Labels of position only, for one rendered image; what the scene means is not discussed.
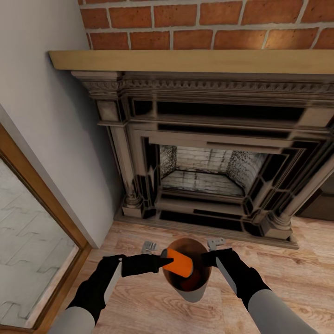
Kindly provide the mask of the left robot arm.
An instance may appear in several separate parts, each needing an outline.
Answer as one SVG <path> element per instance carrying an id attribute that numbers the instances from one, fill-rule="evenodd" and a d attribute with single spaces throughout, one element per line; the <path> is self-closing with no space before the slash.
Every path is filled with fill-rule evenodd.
<path id="1" fill-rule="evenodd" d="M 158 273 L 159 267 L 173 262 L 171 257 L 160 258 L 152 254 L 151 251 L 158 251 L 159 247 L 156 243 L 146 241 L 141 255 L 103 256 L 96 271 L 80 284 L 75 298 L 48 334 L 92 334 L 101 310 L 106 307 L 120 276 Z"/>

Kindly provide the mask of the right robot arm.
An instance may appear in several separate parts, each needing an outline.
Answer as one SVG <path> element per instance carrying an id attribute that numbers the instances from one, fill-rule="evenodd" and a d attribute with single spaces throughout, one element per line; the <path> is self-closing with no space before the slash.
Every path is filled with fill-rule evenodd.
<path id="1" fill-rule="evenodd" d="M 208 240 L 209 251 L 200 254 L 202 264 L 205 268 L 219 268 L 261 334 L 319 334 L 263 282 L 256 269 L 240 260 L 231 247 L 217 250 L 217 246 L 225 243 L 224 238 Z"/>

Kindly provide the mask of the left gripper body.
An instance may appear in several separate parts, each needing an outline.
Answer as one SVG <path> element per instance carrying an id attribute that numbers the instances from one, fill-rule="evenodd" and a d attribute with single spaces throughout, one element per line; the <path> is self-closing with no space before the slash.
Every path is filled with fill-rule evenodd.
<path id="1" fill-rule="evenodd" d="M 135 274 L 143 274 L 147 272 L 159 272 L 159 258 L 157 255 L 141 254 L 134 255 L 135 258 Z"/>

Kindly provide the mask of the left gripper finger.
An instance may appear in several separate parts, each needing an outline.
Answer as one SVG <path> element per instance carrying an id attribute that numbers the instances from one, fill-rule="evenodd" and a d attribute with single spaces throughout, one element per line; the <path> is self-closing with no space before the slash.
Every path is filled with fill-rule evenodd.
<path id="1" fill-rule="evenodd" d="M 173 262 L 173 258 L 171 257 L 162 257 L 162 258 L 159 258 L 159 267 L 163 267 L 169 263 L 172 263 Z"/>

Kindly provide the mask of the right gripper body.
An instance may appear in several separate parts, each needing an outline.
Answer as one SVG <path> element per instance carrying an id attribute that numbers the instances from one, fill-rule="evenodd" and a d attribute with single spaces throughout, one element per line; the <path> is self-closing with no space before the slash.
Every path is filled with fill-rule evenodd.
<path id="1" fill-rule="evenodd" d="M 200 254 L 202 264 L 205 268 L 212 267 L 212 266 L 217 267 L 213 261 L 213 255 L 215 254 L 215 252 L 216 250 Z"/>

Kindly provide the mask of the trash can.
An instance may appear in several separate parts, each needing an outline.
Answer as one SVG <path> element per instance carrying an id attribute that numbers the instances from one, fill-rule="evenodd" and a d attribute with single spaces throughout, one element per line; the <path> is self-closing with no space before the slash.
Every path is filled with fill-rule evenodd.
<path id="1" fill-rule="evenodd" d="M 200 254 L 208 252 L 206 247 L 195 239 L 181 238 L 172 242 L 167 247 L 167 249 L 168 248 L 189 257 L 193 261 L 193 268 L 196 268 L 199 271 L 199 273 L 202 275 L 202 279 L 201 283 L 194 290 L 185 292 L 178 289 L 177 285 L 180 281 L 178 274 L 162 268 L 165 278 L 186 301 L 190 303 L 196 303 L 200 301 L 204 295 L 212 271 L 212 267 L 205 268 L 202 264 Z"/>

